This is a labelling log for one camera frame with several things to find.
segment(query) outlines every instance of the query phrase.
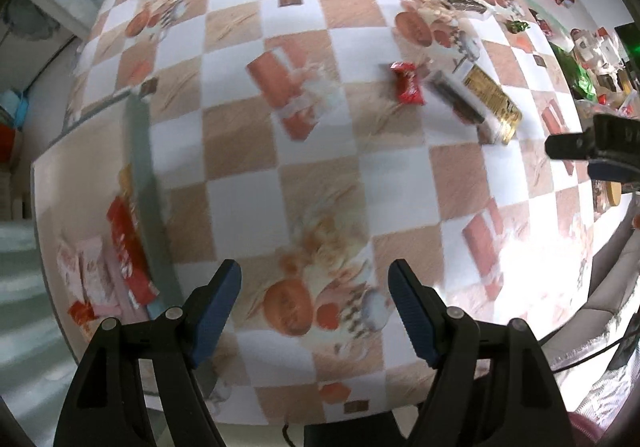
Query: tablecloth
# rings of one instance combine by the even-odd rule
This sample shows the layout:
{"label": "tablecloth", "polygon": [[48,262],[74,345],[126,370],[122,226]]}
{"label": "tablecloth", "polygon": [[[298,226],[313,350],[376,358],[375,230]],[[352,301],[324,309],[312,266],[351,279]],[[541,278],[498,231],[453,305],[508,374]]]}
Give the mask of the tablecloth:
{"label": "tablecloth", "polygon": [[580,122],[542,31],[526,7],[519,35],[500,17],[465,20],[478,65],[524,114],[508,145],[485,145],[439,98],[396,107],[390,62],[455,64],[439,56],[454,39],[446,19],[425,42],[396,25],[411,10],[407,0],[102,7],[71,109],[157,77],[151,147],[180,285],[188,295],[226,257],[242,267],[206,395],[217,421],[319,423],[423,400],[434,372],[386,287],[399,257],[447,304],[499,323],[523,317],[538,336],[586,299],[591,183],[585,167],[544,153],[550,130]]}

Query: pink package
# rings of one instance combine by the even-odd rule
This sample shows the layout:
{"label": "pink package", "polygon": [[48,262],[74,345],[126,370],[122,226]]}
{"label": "pink package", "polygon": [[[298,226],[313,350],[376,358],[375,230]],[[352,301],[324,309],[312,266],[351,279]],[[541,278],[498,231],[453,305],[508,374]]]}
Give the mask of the pink package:
{"label": "pink package", "polygon": [[82,289],[82,276],[80,273],[80,262],[76,250],[68,244],[62,237],[58,238],[57,262],[58,271],[65,283],[69,302],[75,301],[84,303],[84,290]]}
{"label": "pink package", "polygon": [[113,281],[107,271],[102,253],[102,238],[100,236],[85,239],[76,243],[76,250],[80,258],[82,271],[82,285],[87,299],[98,317],[120,315],[122,313]]}

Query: black cable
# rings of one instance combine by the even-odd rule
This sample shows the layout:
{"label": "black cable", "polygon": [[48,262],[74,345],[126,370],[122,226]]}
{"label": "black cable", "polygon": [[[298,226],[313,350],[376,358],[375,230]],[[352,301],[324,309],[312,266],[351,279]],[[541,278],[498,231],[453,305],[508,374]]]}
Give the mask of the black cable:
{"label": "black cable", "polygon": [[282,428],[282,437],[289,447],[296,447],[296,444],[291,441],[291,438],[289,438],[289,432],[287,432],[287,429],[289,429],[288,423],[284,424],[284,427]]}
{"label": "black cable", "polygon": [[567,369],[571,369],[572,367],[580,366],[580,364],[583,364],[586,361],[590,361],[591,359],[594,359],[595,357],[597,357],[601,353],[604,353],[605,351],[609,351],[611,348],[613,348],[613,347],[617,346],[618,344],[620,344],[620,342],[625,341],[625,340],[627,340],[627,339],[629,339],[631,337],[634,337],[636,335],[639,335],[639,334],[640,334],[640,330],[636,330],[636,331],[631,332],[629,334],[623,335],[623,337],[620,337],[615,342],[612,342],[606,348],[602,348],[600,351],[596,351],[595,353],[592,353],[588,357],[584,357],[583,359],[581,359],[581,360],[579,360],[577,362],[574,362],[573,364],[569,364],[568,366],[559,367],[558,369],[554,369],[552,371],[552,373],[555,375],[556,373],[561,373],[562,371],[566,371]]}

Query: gold packaging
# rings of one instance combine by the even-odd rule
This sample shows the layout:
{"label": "gold packaging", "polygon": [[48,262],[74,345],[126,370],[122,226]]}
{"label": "gold packaging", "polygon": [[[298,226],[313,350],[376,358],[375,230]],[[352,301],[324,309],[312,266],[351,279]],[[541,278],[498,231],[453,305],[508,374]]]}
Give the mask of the gold packaging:
{"label": "gold packaging", "polygon": [[508,144],[522,121],[521,110],[502,88],[475,64],[463,82],[498,119],[502,126],[502,143]]}

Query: red package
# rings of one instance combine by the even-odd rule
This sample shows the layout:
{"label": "red package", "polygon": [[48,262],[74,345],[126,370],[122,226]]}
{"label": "red package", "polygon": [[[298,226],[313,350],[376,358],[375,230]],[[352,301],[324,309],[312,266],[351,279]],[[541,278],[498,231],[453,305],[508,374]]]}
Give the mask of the red package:
{"label": "red package", "polygon": [[74,302],[66,311],[78,326],[83,326],[95,320],[94,309],[90,303]]}
{"label": "red package", "polygon": [[424,105],[420,82],[415,72],[416,66],[411,62],[393,62],[391,71],[396,74],[396,96],[401,104]]}
{"label": "red package", "polygon": [[148,276],[145,252],[131,221],[129,207],[116,196],[107,211],[111,239],[120,263],[124,282],[139,304],[147,305],[158,297],[158,289]]}

